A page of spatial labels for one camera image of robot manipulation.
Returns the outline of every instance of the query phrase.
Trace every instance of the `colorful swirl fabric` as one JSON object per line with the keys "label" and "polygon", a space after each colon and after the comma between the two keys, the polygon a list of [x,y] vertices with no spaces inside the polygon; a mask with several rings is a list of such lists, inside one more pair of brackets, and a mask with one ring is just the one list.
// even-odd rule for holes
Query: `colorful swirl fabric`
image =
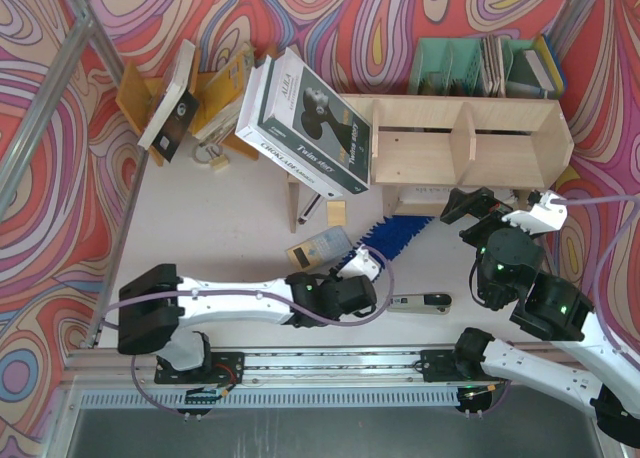
{"label": "colorful swirl fabric", "polygon": [[243,42],[292,46],[341,92],[404,93],[418,39],[490,31],[532,38],[565,0],[91,0],[125,61],[146,76],[182,39],[222,67]]}
{"label": "colorful swirl fabric", "polygon": [[[0,157],[72,18],[62,0],[0,0]],[[0,456],[38,456],[69,351],[84,339],[140,152],[85,50],[0,223]]]}
{"label": "colorful swirl fabric", "polygon": [[[563,47],[569,82],[562,99],[576,148],[557,182],[567,198],[640,195],[640,0],[592,0],[582,28]],[[638,221],[594,283],[598,259],[632,205],[572,207],[570,220],[550,239],[562,275],[593,297],[599,286],[607,322],[631,344],[640,341]]]}

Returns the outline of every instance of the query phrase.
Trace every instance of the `gray panel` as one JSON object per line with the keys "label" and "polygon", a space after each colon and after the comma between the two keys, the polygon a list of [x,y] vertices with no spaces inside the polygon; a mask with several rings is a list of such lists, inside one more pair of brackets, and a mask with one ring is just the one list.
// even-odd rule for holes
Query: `gray panel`
{"label": "gray panel", "polygon": [[500,410],[466,420],[449,408],[219,410],[182,423],[147,410],[83,410],[70,457],[601,457],[589,421],[514,387]]}

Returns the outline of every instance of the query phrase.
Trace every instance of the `white table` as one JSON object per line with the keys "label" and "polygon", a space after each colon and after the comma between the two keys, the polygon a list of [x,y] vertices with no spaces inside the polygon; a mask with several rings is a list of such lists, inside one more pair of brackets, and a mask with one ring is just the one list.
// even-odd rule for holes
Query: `white table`
{"label": "white table", "polygon": [[[116,276],[118,290],[159,263],[175,263],[178,274],[207,281],[261,282],[295,271],[285,250],[327,229],[322,206],[296,234],[289,231],[285,173],[261,157],[250,161],[229,152],[231,164],[219,172],[190,158],[195,142],[185,141],[173,162],[146,168]],[[301,187],[300,205],[311,196]],[[347,201],[345,231],[355,242],[382,219],[380,188]],[[474,223],[464,218],[447,226],[434,220],[393,261],[396,293],[447,292],[453,298],[444,316],[385,313],[361,327],[295,329],[256,322],[214,323],[205,329],[213,346],[306,347],[455,343],[467,326],[516,342],[537,341],[509,321],[513,304],[500,312],[476,305],[468,275],[474,250],[458,237]],[[386,296],[386,276],[376,282]],[[117,313],[109,321],[117,322]],[[117,335],[103,330],[100,347],[115,347]]]}

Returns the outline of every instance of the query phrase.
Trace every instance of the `blue brush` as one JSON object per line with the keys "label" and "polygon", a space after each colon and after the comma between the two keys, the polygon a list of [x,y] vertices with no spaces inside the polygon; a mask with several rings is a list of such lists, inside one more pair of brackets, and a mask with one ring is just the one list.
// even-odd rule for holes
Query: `blue brush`
{"label": "blue brush", "polygon": [[336,269],[342,269],[344,265],[355,256],[355,250],[360,245],[375,248],[384,255],[387,260],[393,260],[431,220],[433,220],[432,216],[397,215],[391,218],[385,218],[382,223],[373,225],[373,227],[360,238],[354,249],[342,259]]}

